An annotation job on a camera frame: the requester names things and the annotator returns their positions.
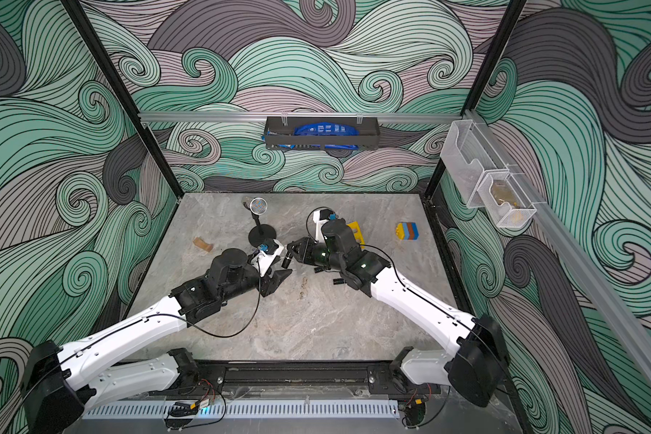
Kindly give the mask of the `black wall tray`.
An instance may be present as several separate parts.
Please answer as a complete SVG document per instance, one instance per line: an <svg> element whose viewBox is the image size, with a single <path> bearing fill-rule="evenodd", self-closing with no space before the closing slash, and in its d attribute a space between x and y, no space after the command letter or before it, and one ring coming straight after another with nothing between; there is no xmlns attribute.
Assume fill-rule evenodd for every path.
<svg viewBox="0 0 651 434"><path fill-rule="evenodd" d="M268 117L262 139L276 150L375 150L381 139L376 118Z"/></svg>

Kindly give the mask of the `brown wooden block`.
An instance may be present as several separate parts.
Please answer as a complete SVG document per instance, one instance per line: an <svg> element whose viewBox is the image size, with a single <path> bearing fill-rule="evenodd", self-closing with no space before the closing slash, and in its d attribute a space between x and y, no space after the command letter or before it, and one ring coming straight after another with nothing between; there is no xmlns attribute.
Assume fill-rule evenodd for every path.
<svg viewBox="0 0 651 434"><path fill-rule="evenodd" d="M193 245L195 247L203 250L203 251L206 251L206 252L212 252L213 251L213 244L204 241L200 237L195 237L193 239Z"/></svg>

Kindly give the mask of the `yellow triangle toy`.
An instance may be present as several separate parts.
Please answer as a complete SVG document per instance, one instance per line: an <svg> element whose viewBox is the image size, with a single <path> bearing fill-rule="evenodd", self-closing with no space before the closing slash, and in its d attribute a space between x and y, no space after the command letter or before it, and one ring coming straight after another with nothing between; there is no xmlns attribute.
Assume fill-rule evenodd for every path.
<svg viewBox="0 0 651 434"><path fill-rule="evenodd" d="M363 239L363 233L361 230L361 227L358 222L350 222L350 224L347 224L347 226L352 230L354 238L360 245L365 244L365 240Z"/></svg>

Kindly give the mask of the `aluminium rail right wall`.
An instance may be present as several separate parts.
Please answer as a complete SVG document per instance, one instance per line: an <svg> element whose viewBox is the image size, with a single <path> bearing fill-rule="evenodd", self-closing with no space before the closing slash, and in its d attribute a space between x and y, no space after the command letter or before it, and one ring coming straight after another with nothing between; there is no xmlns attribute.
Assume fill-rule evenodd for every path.
<svg viewBox="0 0 651 434"><path fill-rule="evenodd" d="M651 335L647 329L626 307L614 287L580 247L544 196L535 189L526 172L495 138L486 121L475 110L464 111L463 118L473 121L478 129L480 144L490 150L490 155L498 158L500 166L507 173L507 182L519 200L535 209L533 218L539 222L562 265L600 311L613 335L620 340L651 386Z"/></svg>

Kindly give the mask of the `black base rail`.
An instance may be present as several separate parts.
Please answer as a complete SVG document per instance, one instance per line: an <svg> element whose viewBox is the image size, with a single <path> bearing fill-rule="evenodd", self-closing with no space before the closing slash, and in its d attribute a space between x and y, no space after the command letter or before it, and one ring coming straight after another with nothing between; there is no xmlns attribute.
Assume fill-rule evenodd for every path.
<svg viewBox="0 0 651 434"><path fill-rule="evenodd" d="M213 362L181 363L181 372L169 386L149 389L153 396L199 397L239 387L356 387L392 399L437 394L446 385L464 399L486 407L506 384L504 365L492 360L477 363L459 356L443 363L441 379L414 380L403 372L403 358L393 361Z"/></svg>

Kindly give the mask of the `blue item in tray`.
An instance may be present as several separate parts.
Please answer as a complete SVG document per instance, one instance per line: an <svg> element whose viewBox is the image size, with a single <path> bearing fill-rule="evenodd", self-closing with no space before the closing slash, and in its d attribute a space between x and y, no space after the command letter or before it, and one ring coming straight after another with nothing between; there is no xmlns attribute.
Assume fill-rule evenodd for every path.
<svg viewBox="0 0 651 434"><path fill-rule="evenodd" d="M297 127L293 131L297 137L354 137L359 131L350 126L332 122L319 122Z"/></svg>

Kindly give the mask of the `aluminium rail wall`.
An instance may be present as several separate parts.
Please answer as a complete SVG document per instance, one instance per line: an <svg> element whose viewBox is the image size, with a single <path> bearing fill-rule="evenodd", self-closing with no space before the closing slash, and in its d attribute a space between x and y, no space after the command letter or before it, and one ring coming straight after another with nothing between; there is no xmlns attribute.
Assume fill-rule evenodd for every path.
<svg viewBox="0 0 651 434"><path fill-rule="evenodd" d="M535 189L526 172L495 138L486 121L475 110L464 111L463 118L473 121L478 129L480 144L490 150L490 155L498 158L500 166L507 173L507 182L519 200L535 209L533 218L539 222L562 265L600 311L613 335L620 340L651 386L651 335L647 329L626 307L614 287L580 247L544 196Z"/></svg>
<svg viewBox="0 0 651 434"><path fill-rule="evenodd" d="M139 119L143 123L154 122L231 122L254 123L267 118L347 118L360 120L376 118L380 123L427 125L446 124L461 120L461 115L448 114L410 114L410 113L330 113L330 112L258 112L258 111L141 111Z"/></svg>

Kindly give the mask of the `multicolour block stack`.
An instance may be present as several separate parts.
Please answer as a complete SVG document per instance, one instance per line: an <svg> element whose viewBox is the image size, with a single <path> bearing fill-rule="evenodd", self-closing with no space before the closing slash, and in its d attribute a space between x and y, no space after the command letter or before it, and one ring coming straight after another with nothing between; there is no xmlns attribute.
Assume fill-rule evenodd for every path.
<svg viewBox="0 0 651 434"><path fill-rule="evenodd" d="M415 222L399 222L395 229L399 240L414 241L419 239L419 230Z"/></svg>

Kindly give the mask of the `clear wall bin large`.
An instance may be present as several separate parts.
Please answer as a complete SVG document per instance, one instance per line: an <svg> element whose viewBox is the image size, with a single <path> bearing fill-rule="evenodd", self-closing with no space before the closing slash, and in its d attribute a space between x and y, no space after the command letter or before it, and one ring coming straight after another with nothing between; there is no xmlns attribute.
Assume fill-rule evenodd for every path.
<svg viewBox="0 0 651 434"><path fill-rule="evenodd" d="M451 123L441 159L468 208L484 206L478 190L488 175L508 173L479 124L471 119Z"/></svg>

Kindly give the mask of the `clear wall bin small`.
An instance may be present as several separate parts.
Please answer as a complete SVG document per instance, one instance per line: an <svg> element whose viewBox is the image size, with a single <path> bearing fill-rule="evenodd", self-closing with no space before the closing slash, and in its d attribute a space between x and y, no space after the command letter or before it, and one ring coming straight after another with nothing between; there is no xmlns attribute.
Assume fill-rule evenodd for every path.
<svg viewBox="0 0 651 434"><path fill-rule="evenodd" d="M481 204L497 229L517 231L528 226L536 210L522 194L506 171L487 173L477 187Z"/></svg>

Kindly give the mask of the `aluminium rail back wall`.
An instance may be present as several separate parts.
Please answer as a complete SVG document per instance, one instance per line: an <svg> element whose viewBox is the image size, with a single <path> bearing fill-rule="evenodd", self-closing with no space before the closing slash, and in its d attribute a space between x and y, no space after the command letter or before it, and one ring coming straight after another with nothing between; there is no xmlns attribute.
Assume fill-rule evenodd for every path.
<svg viewBox="0 0 651 434"><path fill-rule="evenodd" d="M347 118L360 120L376 118L380 123L427 125L446 124L461 120L461 115L448 114L410 114L410 113L330 113L330 112L258 112L258 111L141 111L139 119L143 123L154 122L231 122L254 123L267 118Z"/></svg>

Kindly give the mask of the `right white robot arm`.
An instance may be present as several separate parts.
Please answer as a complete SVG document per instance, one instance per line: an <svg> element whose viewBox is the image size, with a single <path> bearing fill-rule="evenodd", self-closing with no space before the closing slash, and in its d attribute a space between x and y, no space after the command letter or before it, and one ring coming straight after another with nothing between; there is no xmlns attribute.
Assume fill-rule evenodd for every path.
<svg viewBox="0 0 651 434"><path fill-rule="evenodd" d="M360 244L344 219L319 220L315 236L287 245L287 259L336 272L338 284L397 310L438 343L438 351L407 347L392 362L392 378L403 393L448 386L486 407L508 376L508 350L497 321L456 309L417 286L384 250Z"/></svg>

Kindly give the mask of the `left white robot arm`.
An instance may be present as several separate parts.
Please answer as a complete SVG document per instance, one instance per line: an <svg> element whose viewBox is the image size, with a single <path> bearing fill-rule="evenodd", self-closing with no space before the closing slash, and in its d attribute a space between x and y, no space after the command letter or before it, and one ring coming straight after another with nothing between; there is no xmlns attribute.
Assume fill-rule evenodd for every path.
<svg viewBox="0 0 651 434"><path fill-rule="evenodd" d="M227 249L204 275L172 289L151 307L93 335L57 345L34 347L20 385L27 427L32 433L60 433L98 404L164 390L188 370L191 357L172 351L160 361L119 361L159 340L218 313L226 303L256 290L261 298L274 293L290 269L272 272L285 249L260 244L249 255Z"/></svg>

